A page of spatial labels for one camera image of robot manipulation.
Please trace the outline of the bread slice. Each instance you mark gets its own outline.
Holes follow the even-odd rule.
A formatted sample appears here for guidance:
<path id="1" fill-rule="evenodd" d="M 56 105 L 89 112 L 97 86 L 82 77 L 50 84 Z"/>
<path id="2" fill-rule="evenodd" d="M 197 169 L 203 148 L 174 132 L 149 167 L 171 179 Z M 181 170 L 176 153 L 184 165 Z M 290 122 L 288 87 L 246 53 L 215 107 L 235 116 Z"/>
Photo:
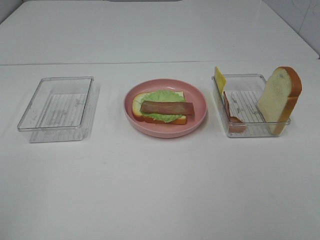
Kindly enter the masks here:
<path id="1" fill-rule="evenodd" d="M 138 113 L 138 110 L 137 110 L 138 107 L 137 107 L 136 104 L 133 103 L 133 102 L 134 102 L 134 100 L 137 99 L 137 97 L 141 96 L 142 94 L 143 94 L 143 93 L 140 93 L 140 94 L 136 95 L 135 98 L 134 98 L 133 101 L 132 101 L 132 114 L 133 114 L 134 118 L 135 118 L 137 121 L 146 122 L 146 123 L 152 123 L 152 124 L 174 124 L 174 125 L 185 125 L 185 124 L 187 123 L 187 120 L 186 120 L 186 122 L 184 122 L 184 121 L 178 120 L 178 119 L 175 120 L 175 121 L 173 121 L 173 122 L 165 123 L 165 122 L 160 121 L 160 120 L 152 120 L 152 119 L 149 118 L 149 117 L 144 117 L 144 116 L 140 115 L 140 114 Z"/>
<path id="2" fill-rule="evenodd" d="M 297 72 L 289 66 L 277 67 L 265 84 L 257 107 L 269 126 L 272 135 L 280 135 L 289 120 L 302 92 Z"/>

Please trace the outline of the yellow cheese slice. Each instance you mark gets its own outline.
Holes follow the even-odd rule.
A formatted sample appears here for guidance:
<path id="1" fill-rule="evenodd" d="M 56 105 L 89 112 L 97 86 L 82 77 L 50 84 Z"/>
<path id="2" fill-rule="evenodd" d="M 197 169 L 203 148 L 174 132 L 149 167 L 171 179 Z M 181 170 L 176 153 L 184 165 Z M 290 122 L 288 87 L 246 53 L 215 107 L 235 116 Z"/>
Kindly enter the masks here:
<path id="1" fill-rule="evenodd" d="M 215 81 L 215 85 L 219 94 L 219 97 L 223 103 L 223 105 L 225 105 L 225 99 L 226 99 L 226 93 L 225 93 L 225 86 L 227 84 L 227 80 L 225 78 L 225 76 L 221 73 L 220 69 L 216 66 L 214 68 L 214 81 Z"/>

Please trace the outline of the green lettuce leaf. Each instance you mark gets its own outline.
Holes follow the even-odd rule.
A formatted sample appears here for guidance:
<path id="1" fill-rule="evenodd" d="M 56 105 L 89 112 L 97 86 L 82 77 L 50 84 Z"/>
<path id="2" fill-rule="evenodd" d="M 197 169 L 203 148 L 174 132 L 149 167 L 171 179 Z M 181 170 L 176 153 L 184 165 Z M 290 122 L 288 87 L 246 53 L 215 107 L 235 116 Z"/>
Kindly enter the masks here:
<path id="1" fill-rule="evenodd" d="M 145 113 L 140 112 L 141 104 L 144 101 L 152 102 L 185 102 L 185 96 L 183 91 L 172 91 L 172 90 L 158 90 L 154 92 L 142 93 L 136 100 L 133 101 L 137 107 L 137 112 L 147 118 L 151 118 L 155 121 L 163 121 L 165 123 L 171 123 L 176 120 L 186 122 L 187 116 L 182 114 L 160 114 L 160 113 Z"/>

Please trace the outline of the clear plastic container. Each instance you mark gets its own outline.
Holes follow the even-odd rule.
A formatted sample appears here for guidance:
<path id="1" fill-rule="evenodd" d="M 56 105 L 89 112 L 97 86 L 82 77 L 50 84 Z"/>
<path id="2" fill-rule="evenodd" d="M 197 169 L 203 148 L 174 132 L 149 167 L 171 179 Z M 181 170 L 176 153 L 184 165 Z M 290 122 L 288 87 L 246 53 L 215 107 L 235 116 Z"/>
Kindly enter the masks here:
<path id="1" fill-rule="evenodd" d="M 226 74 L 226 85 L 224 91 L 229 101 L 231 116 L 239 118 L 246 126 L 246 130 L 242 133 L 230 133 L 229 121 L 219 93 L 217 91 L 214 77 L 213 96 L 217 109 L 224 127 L 224 131 L 229 138 L 260 138 L 260 137 L 277 137 L 280 135 L 272 135 L 269 126 L 270 122 L 266 122 L 261 114 L 257 103 L 264 92 L 267 81 L 261 74 Z M 284 123 L 285 127 L 289 125 L 289 119 Z"/>
<path id="2" fill-rule="evenodd" d="M 17 130 L 30 143 L 81 141 L 91 132 L 98 95 L 92 76 L 43 78 Z"/>

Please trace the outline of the pink round plate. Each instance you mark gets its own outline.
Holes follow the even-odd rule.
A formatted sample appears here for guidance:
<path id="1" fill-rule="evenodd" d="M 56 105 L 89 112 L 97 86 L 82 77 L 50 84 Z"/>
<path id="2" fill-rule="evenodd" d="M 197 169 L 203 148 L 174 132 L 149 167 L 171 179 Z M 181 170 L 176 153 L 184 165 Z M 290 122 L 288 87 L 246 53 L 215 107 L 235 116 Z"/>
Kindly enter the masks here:
<path id="1" fill-rule="evenodd" d="M 164 89 L 182 91 L 185 100 L 193 104 L 194 115 L 187 117 L 186 124 L 147 123 L 136 120 L 132 108 L 135 96 Z M 201 125 L 206 117 L 208 105 L 203 93 L 195 86 L 181 80 L 159 78 L 142 82 L 129 90 L 124 97 L 123 108 L 129 123 L 138 131 L 157 138 L 177 138 L 193 132 Z"/>

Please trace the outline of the right clear plastic container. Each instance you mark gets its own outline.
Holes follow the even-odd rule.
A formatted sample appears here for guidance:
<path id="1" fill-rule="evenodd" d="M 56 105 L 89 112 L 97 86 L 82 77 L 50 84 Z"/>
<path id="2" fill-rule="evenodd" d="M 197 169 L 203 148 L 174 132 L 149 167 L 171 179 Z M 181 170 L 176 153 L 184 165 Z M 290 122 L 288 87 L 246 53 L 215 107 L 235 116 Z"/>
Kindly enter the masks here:
<path id="1" fill-rule="evenodd" d="M 231 116 L 239 118 L 246 126 L 246 130 L 242 133 L 230 133 L 229 121 L 219 93 L 217 91 L 214 77 L 213 96 L 217 109 L 224 127 L 224 131 L 229 138 L 260 138 L 260 137 L 277 137 L 280 135 L 272 135 L 269 126 L 270 122 L 266 122 L 261 114 L 257 103 L 264 92 L 267 81 L 261 74 L 226 74 L 226 85 L 224 91 L 229 101 Z M 285 127 L 289 125 L 289 119 L 284 123 Z"/>

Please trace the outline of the left clear plastic container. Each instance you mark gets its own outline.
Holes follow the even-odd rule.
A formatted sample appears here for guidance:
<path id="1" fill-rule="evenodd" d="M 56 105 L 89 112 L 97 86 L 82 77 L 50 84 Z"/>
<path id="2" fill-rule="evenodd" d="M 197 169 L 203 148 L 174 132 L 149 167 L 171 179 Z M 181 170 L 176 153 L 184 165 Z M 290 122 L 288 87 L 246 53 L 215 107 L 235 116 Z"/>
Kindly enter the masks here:
<path id="1" fill-rule="evenodd" d="M 91 132 L 98 95 L 92 76 L 43 78 L 17 130 L 30 143 L 81 141 Z"/>

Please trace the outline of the bacon strip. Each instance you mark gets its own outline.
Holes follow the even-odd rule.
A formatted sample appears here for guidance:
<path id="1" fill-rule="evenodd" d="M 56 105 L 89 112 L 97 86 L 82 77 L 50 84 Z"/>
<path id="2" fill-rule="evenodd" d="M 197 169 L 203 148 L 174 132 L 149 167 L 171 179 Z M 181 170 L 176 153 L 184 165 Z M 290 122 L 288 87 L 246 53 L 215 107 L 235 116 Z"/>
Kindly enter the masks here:
<path id="1" fill-rule="evenodd" d="M 145 100 L 140 107 L 140 111 L 146 114 L 161 115 L 187 115 L 195 114 L 192 102 L 158 102 Z"/>
<path id="2" fill-rule="evenodd" d="M 236 116 L 231 116 L 230 104 L 225 91 L 223 92 L 223 100 L 224 100 L 224 109 L 226 111 L 226 115 L 228 119 L 228 132 L 243 133 L 247 127 L 243 124 L 243 122 L 239 118 L 237 118 Z"/>

